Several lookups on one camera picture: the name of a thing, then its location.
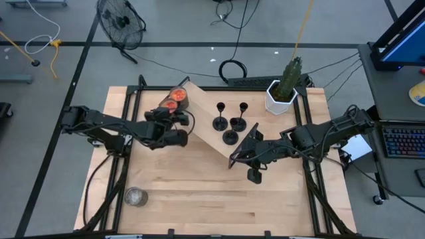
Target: yellow cable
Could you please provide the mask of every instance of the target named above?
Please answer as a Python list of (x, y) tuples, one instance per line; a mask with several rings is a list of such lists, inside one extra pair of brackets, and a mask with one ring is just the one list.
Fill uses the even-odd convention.
[(310, 11), (311, 11), (312, 6), (313, 6), (313, 0), (310, 0), (310, 4), (308, 5), (307, 13), (305, 14), (305, 17), (304, 17), (303, 25), (301, 26), (301, 30), (299, 30), (298, 40), (297, 40), (297, 43), (295, 44), (294, 53), (292, 54), (292, 60), (295, 58), (295, 54), (296, 54), (297, 49), (298, 49), (298, 43), (301, 40), (301, 36), (303, 34), (303, 31), (304, 31), (304, 26), (305, 26), (305, 23), (308, 20), (308, 17), (310, 16)]
[(52, 60), (52, 62), (50, 63), (50, 69), (52, 70), (52, 73), (53, 73), (53, 76), (54, 76), (54, 78), (55, 79), (57, 79), (58, 78), (58, 76), (56, 75), (56, 73), (54, 72), (54, 70), (53, 70), (53, 63), (54, 63), (54, 61), (56, 60), (56, 57), (58, 56), (58, 54), (59, 54), (59, 44), (60, 43), (62, 43), (62, 41), (61, 40), (54, 40), (54, 41), (52, 41), (51, 43), (50, 43), (50, 45), (52, 45), (52, 46), (54, 46), (55, 48), (56, 48), (56, 53), (54, 54), (54, 58), (53, 58), (53, 60)]
[[(9, 41), (16, 49), (18, 49), (18, 51), (19, 52), (21, 52), (24, 56), (26, 56), (30, 61), (31, 61), (31, 63), (33, 63), (33, 62), (35, 62), (35, 60), (34, 59), (32, 59), (27, 53), (25, 53), (22, 49), (21, 49), (21, 47), (19, 47), (18, 45), (16, 45), (9, 37), (7, 37), (6, 36), (6, 34), (5, 33), (3, 33), (2, 31), (0, 31), (0, 35), (2, 36), (2, 37), (4, 37), (7, 41)], [(44, 70), (44, 72), (46, 72), (47, 74), (50, 74), (49, 72), (48, 72), (48, 70), (45, 68), (45, 67), (43, 67), (43, 65), (40, 65), (40, 67), (41, 67), (41, 69), (42, 70)]]
[(52, 70), (52, 73), (53, 73), (53, 76), (54, 76), (54, 78), (55, 78), (55, 79), (57, 79), (57, 78), (58, 78), (58, 76), (56, 75), (56, 73), (54, 73), (54, 70), (53, 70), (53, 63), (54, 63), (54, 61), (56, 60), (56, 57), (58, 56), (58, 53), (59, 53), (59, 48), (56, 46), (56, 54), (54, 55), (54, 58), (53, 58), (53, 60), (52, 60), (52, 62), (51, 62), (51, 64), (50, 64), (50, 69)]

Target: wire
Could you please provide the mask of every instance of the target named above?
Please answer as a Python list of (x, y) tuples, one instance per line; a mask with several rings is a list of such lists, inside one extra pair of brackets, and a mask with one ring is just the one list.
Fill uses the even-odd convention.
[(303, 20), (303, 24), (301, 25), (301, 29), (299, 30), (297, 43), (295, 44), (294, 53), (292, 53), (292, 59), (291, 60), (293, 60), (295, 58), (295, 54), (296, 54), (297, 49), (298, 49), (298, 43), (301, 40), (301, 36), (303, 34), (303, 31), (304, 31), (304, 26), (305, 26), (305, 23), (308, 20), (308, 17), (310, 16), (310, 12), (311, 12), (311, 7), (312, 6), (313, 6), (313, 0), (310, 0), (310, 4), (308, 5), (307, 13), (305, 14), (305, 17), (304, 17), (304, 20)]
[(362, 65), (363, 65), (363, 64), (361, 64), (360, 66), (358, 66), (356, 69), (354, 69), (354, 71), (352, 71), (352, 72), (350, 73), (350, 75), (347, 77), (347, 79), (344, 81), (344, 83), (342, 83), (342, 85), (338, 88), (338, 90), (337, 90), (335, 93), (333, 93), (333, 95), (332, 95), (331, 97), (329, 97), (329, 99), (327, 99), (327, 100), (326, 100), (326, 102), (328, 102), (329, 100), (331, 100), (331, 99), (332, 99), (332, 97), (338, 93), (338, 91), (339, 91), (339, 90), (340, 90), (340, 89), (344, 86), (344, 84), (345, 84), (345, 83), (347, 83), (347, 81), (350, 79), (350, 77), (353, 75), (353, 73), (354, 73), (356, 70), (358, 70), (358, 69), (359, 69)]
[(339, 60), (339, 61), (337, 61), (337, 62), (334, 62), (334, 63), (332, 63), (332, 64), (328, 64), (328, 65), (326, 65), (326, 66), (322, 66), (321, 68), (315, 69), (315, 70), (313, 70), (313, 71), (311, 71), (311, 72), (307, 72), (307, 73), (304, 73), (304, 74), (311, 74), (311, 73), (317, 72), (317, 71), (319, 71), (319, 70), (322, 70), (322, 69), (324, 69), (324, 68), (327, 68), (327, 67), (330, 67), (330, 66), (334, 66), (334, 65), (336, 65), (336, 64), (338, 64), (338, 63), (343, 62), (344, 60), (348, 60), (348, 59), (350, 59), (350, 58), (354, 57), (354, 56), (355, 56), (355, 55), (357, 55), (357, 54), (359, 54), (359, 53), (357, 52), (357, 53), (352, 54), (351, 56), (349, 56), (349, 57), (347, 57), (347, 58), (344, 58), (344, 59)]
[(154, 60), (150, 60), (150, 59), (143, 58), (143, 57), (138, 56), (138, 55), (136, 55), (136, 54), (134, 54), (134, 53), (131, 53), (131, 52), (127, 52), (127, 53), (128, 53), (128, 54), (130, 54), (130, 55), (133, 55), (133, 56), (135, 56), (135, 57), (137, 57), (137, 58), (139, 58), (139, 59), (141, 59), (141, 60), (145, 60), (145, 61), (148, 61), (148, 62), (152, 62), (152, 63), (154, 63), (154, 64), (157, 64), (158, 66), (162, 66), (162, 67), (168, 68), (168, 69), (170, 69), (170, 70), (176, 70), (176, 71), (178, 71), (178, 72), (182, 72), (182, 73), (185, 73), (185, 74), (193, 74), (193, 75), (197, 75), (197, 76), (207, 76), (207, 77), (220, 78), (220, 76), (213, 76), (213, 75), (209, 75), (209, 74), (199, 74), (199, 73), (194, 73), (194, 72), (185, 72), (184, 70), (180, 70), (180, 69), (177, 69), (177, 68), (173, 68), (173, 67), (170, 67), (170, 66), (166, 66), (166, 65), (161, 64), (161, 63), (158, 63), (158, 62), (156, 62), (156, 61), (154, 61)]
[(187, 136), (189, 136), (189, 135), (192, 133), (193, 129), (195, 128), (195, 117), (194, 117), (194, 115), (193, 115), (191, 112), (188, 112), (187, 110), (184, 110), (184, 112), (186, 112), (186, 113), (190, 114), (190, 115), (192, 116), (192, 118), (193, 118), (193, 125), (192, 125), (192, 128), (191, 128), (191, 130), (187, 133)]
[(106, 163), (106, 161), (110, 158), (110, 155), (108, 155), (94, 170), (93, 173), (90, 175), (90, 178), (87, 181), (86, 185), (86, 193), (84, 194), (84, 203), (82, 207), (82, 221), (85, 226), (87, 226), (87, 220), (86, 220), (86, 211), (87, 211), (87, 199), (88, 199), (88, 188), (90, 186), (90, 183), (92, 182), (93, 176), (96, 174), (96, 172)]
[(331, 80), (329, 83), (327, 83), (323, 88), (326, 88), (328, 85), (330, 85), (332, 82), (334, 82), (336, 79), (338, 79), (338, 77), (340, 77), (340, 75), (344, 74), (344, 72), (346, 72), (350, 67), (354, 66), (354, 64), (356, 64), (360, 59), (357, 59), (356, 61), (354, 61), (350, 66), (348, 66), (346, 69), (344, 69), (344, 71), (342, 71), (341, 73), (339, 73), (337, 75), (337, 77), (335, 77), (333, 80)]
[(220, 78), (221, 78), (221, 79), (222, 79), (225, 83), (227, 83), (227, 84), (228, 84), (228, 79), (226, 79), (226, 78), (223, 76), (223, 68), (224, 68), (224, 65), (225, 65), (225, 64), (227, 64), (227, 63), (234, 63), (234, 64), (236, 64), (237, 66), (239, 66), (239, 67), (242, 69), (242, 71), (244, 72), (244, 76), (243, 76), (243, 78), (245, 78), (245, 77), (246, 77), (246, 75), (248, 74), (248, 70), (246, 69), (246, 66), (245, 66), (242, 62), (240, 62), (240, 61), (238, 61), (238, 60), (233, 60), (233, 58), (236, 56), (236, 51), (238, 50), (240, 34), (241, 34), (241, 32), (242, 32), (242, 28), (243, 28), (242, 26), (243, 26), (243, 24), (244, 24), (244, 19), (245, 19), (245, 14), (246, 14), (246, 8), (247, 8), (247, 6), (248, 6), (248, 0), (246, 0), (246, 3), (245, 3), (244, 14), (243, 14), (243, 16), (242, 16), (242, 20), (241, 20), (241, 22), (240, 22), (240, 28), (239, 28), (239, 34), (238, 34), (238, 40), (236, 41), (236, 47), (234, 48), (233, 56), (232, 56), (232, 58), (230, 58), (229, 60), (225, 60), (224, 62), (221, 62), (220, 67), (218, 68), (218, 75), (220, 75)]
[(58, 76), (56, 75), (56, 73), (55, 73), (55, 72), (54, 72), (54, 70), (53, 70), (53, 63), (54, 63), (54, 61), (56, 60), (56, 57), (58, 57), (59, 48), (58, 48), (58, 47), (55, 47), (55, 48), (56, 48), (56, 53), (54, 54), (53, 60), (52, 60), (52, 62), (50, 63), (50, 69), (52, 70), (53, 76), (57, 79), (57, 78), (58, 78)]
[[(49, 36), (49, 35), (39, 35), (39, 36), (37, 36), (37, 37), (34, 37), (34, 38), (32, 38), (32, 39), (30, 39), (29, 41), (27, 41), (27, 43), (25, 43), (25, 46), (24, 46), (24, 49), (25, 49), (25, 52), (26, 53), (28, 53), (28, 54), (36, 54), (36, 53), (39, 53), (40, 51), (42, 51), (42, 50), (44, 50), (52, 41), (54, 41), (54, 40), (56, 40), (56, 38), (58, 37), (58, 35), (59, 35), (59, 33), (60, 33), (60, 26), (59, 26), (59, 24), (58, 23), (55, 23), (54, 21), (51, 21), (51, 20), (49, 20), (49, 19), (47, 19), (46, 17), (44, 17), (43, 15), (41, 15), (39, 12), (37, 12), (36, 10), (35, 10), (35, 8), (31, 5), (31, 3), (29, 2), (29, 0), (27, 0), (27, 3), (29, 4), (29, 6), (30, 6), (30, 8), (38, 15), (38, 16), (40, 16), (41, 18), (43, 18), (44, 20), (46, 20), (46, 21), (48, 21), (48, 22), (50, 22), (50, 23), (52, 23), (52, 24), (55, 24), (57, 27), (58, 27), (58, 32), (56, 33), (56, 35), (54, 36), (54, 37), (51, 37), (51, 36)], [(44, 47), (42, 47), (42, 48), (40, 48), (40, 49), (38, 49), (37, 51), (35, 51), (35, 52), (29, 52), (28, 50), (27, 50), (27, 47), (28, 47), (28, 44), (30, 44), (32, 41), (34, 41), (35, 39), (39, 39), (39, 38), (41, 38), (41, 37), (48, 37), (50, 40), (45, 44), (45, 46)]]
[(330, 162), (332, 162), (332, 163), (336, 163), (336, 164), (338, 164), (339, 166), (341, 166), (341, 167), (344, 167), (344, 164), (342, 164), (341, 162), (338, 162), (338, 161), (336, 161), (336, 160), (334, 160), (334, 159), (331, 159), (331, 158), (328, 158), (328, 157), (326, 157), (326, 156), (324, 156), (323, 157), (324, 159), (327, 159), (328, 161), (330, 161)]
[(233, 56), (231, 58), (231, 60), (233, 60), (234, 56), (236, 56), (236, 51), (238, 50), (238, 45), (239, 45), (239, 39), (240, 39), (240, 34), (242, 32), (242, 26), (244, 24), (244, 19), (245, 19), (245, 14), (246, 14), (246, 8), (248, 7), (248, 0), (246, 0), (245, 3), (245, 9), (244, 9), (244, 14), (242, 15), (242, 20), (240, 22), (240, 28), (239, 28), (239, 34), (238, 34), (238, 40), (236, 41), (236, 47), (234, 48), (234, 52), (233, 52)]
[[(234, 25), (230, 24), (228, 21), (226, 21), (226, 18), (227, 18), (227, 17), (230, 15), (230, 13), (233, 11), (233, 3), (232, 3), (232, 1), (223, 1), (222, 3), (226, 3), (227, 12), (226, 12), (225, 14), (223, 14), (223, 15), (219, 15), (219, 13), (218, 13), (218, 6), (219, 6), (221, 3), (220, 3), (220, 2), (219, 2), (219, 3), (217, 3), (217, 6), (216, 6), (216, 8), (215, 8), (215, 14), (217, 15), (217, 17), (219, 17), (219, 19), (220, 19), (220, 20), (213, 21), (213, 22), (211, 23), (211, 25), (215, 25), (215, 24), (217, 24), (217, 23), (221, 23), (221, 22), (223, 22), (223, 23), (226, 23), (227, 25), (229, 25), (229, 26), (233, 27), (234, 29), (243, 29), (244, 27), (246, 27), (246, 26), (247, 26), (247, 24), (250, 22), (250, 20), (251, 20), (252, 16), (254, 16), (254, 13), (257, 11), (257, 7), (258, 7), (258, 4), (260, 3), (260, 0), (257, 0), (257, 4), (255, 5), (255, 8), (254, 8), (253, 12), (251, 13), (251, 16), (248, 18), (247, 22), (246, 22), (245, 24), (243, 24), (243, 22), (242, 22), (242, 24), (243, 24), (243, 25), (241, 25), (240, 27), (234, 26)], [(228, 8), (227, 3), (230, 3), (230, 6), (231, 6), (230, 10), (229, 10), (229, 8)]]
[[(318, 161), (313, 160), (311, 157), (309, 157), (305, 153), (303, 153), (303, 151), (300, 151), (299, 149), (296, 149), (295, 147), (292, 147), (292, 146), (289, 146), (289, 145), (277, 145), (277, 146), (275, 146), (275, 148), (279, 148), (279, 147), (285, 147), (285, 148), (288, 148), (288, 149), (292, 149), (292, 150), (296, 151), (298, 154), (300, 154), (303, 158), (305, 158), (305, 159), (307, 159), (307, 160), (309, 160), (313, 163), (318, 163)], [(244, 151), (250, 151), (250, 149), (243, 149), (243, 150), (240, 150), (240, 151), (237, 151), (237, 152), (230, 154), (229, 158), (231, 160), (239, 162), (239, 163), (246, 163), (246, 162), (252, 161), (253, 159), (259, 158), (260, 156), (264, 155), (265, 153), (267, 153), (267, 152), (269, 152), (270, 150), (273, 150), (273, 149), (274, 148), (269, 148), (269, 149), (261, 152), (260, 154), (254, 156), (254, 157), (251, 157), (251, 158), (247, 158), (247, 159), (232, 159), (232, 157), (234, 157), (236, 154), (242, 153)]]
[(360, 173), (362, 173), (364, 176), (366, 176), (368, 179), (372, 180), (373, 182), (375, 182), (380, 188), (384, 189), (385, 191), (389, 192), (390, 194), (394, 195), (396, 198), (400, 199), (402, 202), (406, 203), (407, 205), (411, 206), (412, 208), (415, 208), (416, 210), (420, 211), (421, 213), (425, 214), (425, 210), (416, 206), (415, 204), (412, 204), (411, 202), (407, 201), (406, 199), (402, 198), (400, 195), (394, 193), (393, 191), (391, 191), (390, 189), (388, 189), (387, 187), (385, 187), (384, 185), (378, 183), (378, 181), (376, 181), (375, 179), (373, 179), (371, 176), (367, 175), (365, 172), (363, 172), (360, 168), (358, 168), (356, 166), (356, 164), (354, 164), (354, 161), (351, 159), (351, 155), (348, 154), (349, 156), (349, 160), (350, 162), (353, 164), (354, 168), (356, 168)]
[[(218, 13), (218, 6), (220, 6), (220, 4), (221, 4), (221, 3), (226, 3), (226, 8), (227, 8), (226, 13), (225, 13), (225, 14), (223, 14), (223, 15), (221, 15), (221, 14), (219, 14), (219, 13)], [(211, 25), (211, 26), (213, 26), (213, 25), (215, 25), (215, 24), (217, 24), (217, 23), (221, 23), (223, 20), (225, 20), (225, 19), (228, 17), (228, 15), (229, 15), (232, 11), (233, 11), (233, 3), (232, 3), (232, 1), (222, 1), (222, 2), (218, 2), (218, 3), (217, 3), (217, 5), (216, 5), (216, 7), (215, 7), (215, 15), (216, 15), (217, 17), (219, 17), (219, 19), (220, 19), (220, 20), (213, 21), (212, 23), (210, 23), (210, 25)]]

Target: white planter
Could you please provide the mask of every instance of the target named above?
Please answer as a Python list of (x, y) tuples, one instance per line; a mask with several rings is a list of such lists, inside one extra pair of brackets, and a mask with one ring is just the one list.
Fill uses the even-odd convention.
[(266, 91), (266, 110), (275, 116), (280, 115), (287, 111), (290, 106), (292, 105), (292, 102), (294, 102), (295, 97), (297, 97), (298, 92), (293, 89), (294, 96), (292, 97), (290, 102), (277, 102), (273, 99), (272, 95), (270, 94), (270, 89), (275, 85), (279, 84), (280, 80), (274, 80), (270, 86), (268, 87)]

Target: wooden table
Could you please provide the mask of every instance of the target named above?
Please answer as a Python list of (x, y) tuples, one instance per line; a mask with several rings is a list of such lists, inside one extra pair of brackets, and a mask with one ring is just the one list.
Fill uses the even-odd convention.
[[(323, 89), (308, 88), (308, 99), (314, 123), (329, 120)], [(144, 90), (138, 121), (143, 113), (156, 108), (167, 95), (166, 91)], [(217, 92), (207, 94), (226, 108), (237, 110), (240, 102), (249, 105), (244, 118), (257, 121), (264, 139), (278, 139), (279, 132), (296, 125), (294, 108), (280, 116), (273, 116), (264, 107), (264, 92)], [(120, 117), (126, 87), (110, 87), (104, 113)], [(303, 123), (305, 114), (299, 97)], [(106, 156), (103, 147), (94, 149), (88, 177)], [(335, 150), (329, 157), (339, 160)], [(90, 218), (105, 198), (112, 160), (94, 176), (90, 185), (88, 210)], [(132, 148), (126, 188), (139, 187), (149, 193), (143, 207), (124, 203), (119, 233), (166, 234), (174, 228), (176, 234), (264, 235), (270, 230), (274, 236), (313, 236), (313, 226), (307, 197), (307, 187), (301, 159), (282, 159), (263, 172), (260, 185), (246, 179), (247, 165), (235, 164), (227, 169), (228, 160), (195, 134), (189, 136), (186, 147), (165, 147), (154, 151), (135, 142)], [(323, 178), (329, 204), (353, 231), (355, 223), (341, 167), (324, 160)], [(81, 228), (82, 197), (75, 228)], [(317, 203), (321, 231), (325, 232), (322, 209)], [(111, 228), (110, 210), (108, 227)]]

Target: white cable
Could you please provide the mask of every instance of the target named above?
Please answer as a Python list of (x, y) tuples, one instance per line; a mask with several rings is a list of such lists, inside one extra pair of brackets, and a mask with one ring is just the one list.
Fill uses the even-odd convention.
[[(43, 18), (44, 20), (46, 20), (46, 21), (48, 21), (48, 22), (50, 22), (50, 23), (53, 23), (53, 24), (55, 24), (57, 27), (58, 27), (58, 33), (56, 34), (56, 36), (54, 36), (53, 38), (51, 37), (51, 36), (49, 36), (49, 35), (40, 35), (40, 36), (37, 36), (37, 37), (35, 37), (35, 38), (33, 38), (33, 39), (31, 39), (31, 40), (29, 40), (29, 41), (27, 41), (27, 43), (25, 43), (25, 46), (24, 46), (24, 49), (25, 49), (25, 52), (26, 53), (28, 53), (28, 54), (36, 54), (36, 53), (39, 53), (40, 51), (42, 51), (42, 50), (44, 50), (52, 41), (54, 41), (54, 40), (56, 40), (56, 38), (58, 37), (58, 35), (59, 35), (59, 32), (60, 32), (60, 26), (59, 26), (59, 24), (58, 23), (55, 23), (54, 21), (51, 21), (51, 20), (49, 20), (49, 19), (47, 19), (46, 17), (44, 17), (44, 16), (42, 16), (39, 12), (37, 12), (36, 10), (35, 10), (35, 8), (31, 5), (31, 3), (29, 2), (29, 0), (27, 0), (27, 3), (29, 4), (29, 6), (31, 7), (31, 9), (38, 15), (38, 16), (40, 16), (41, 18)], [(29, 52), (28, 50), (27, 50), (27, 46), (28, 46), (28, 44), (30, 43), (30, 42), (32, 42), (33, 40), (35, 40), (35, 39), (38, 39), (38, 38), (41, 38), (41, 37), (48, 37), (50, 40), (49, 40), (49, 42), (44, 46), (44, 47), (42, 47), (41, 49), (39, 49), (38, 51), (35, 51), (35, 52)]]

